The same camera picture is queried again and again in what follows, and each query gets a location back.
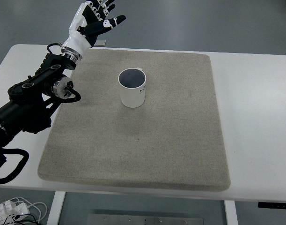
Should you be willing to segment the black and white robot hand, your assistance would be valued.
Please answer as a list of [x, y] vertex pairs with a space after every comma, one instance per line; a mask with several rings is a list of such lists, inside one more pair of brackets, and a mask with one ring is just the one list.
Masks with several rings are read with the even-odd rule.
[[69, 27], [69, 37], [61, 47], [62, 53], [70, 52], [77, 58], [94, 46], [97, 37], [126, 20], [125, 15], [107, 18], [115, 8], [112, 0], [91, 0], [82, 3]]

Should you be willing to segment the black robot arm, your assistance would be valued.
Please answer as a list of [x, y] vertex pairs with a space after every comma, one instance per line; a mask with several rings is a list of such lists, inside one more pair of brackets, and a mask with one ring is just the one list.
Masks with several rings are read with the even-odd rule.
[[38, 133], [51, 126], [51, 116], [62, 103], [80, 101], [72, 80], [63, 74], [74, 70], [82, 55], [63, 44], [61, 54], [49, 51], [34, 76], [9, 88], [9, 102], [0, 108], [0, 168], [6, 162], [5, 154], [22, 155], [26, 164], [29, 155], [23, 150], [7, 150], [13, 138], [21, 131]]

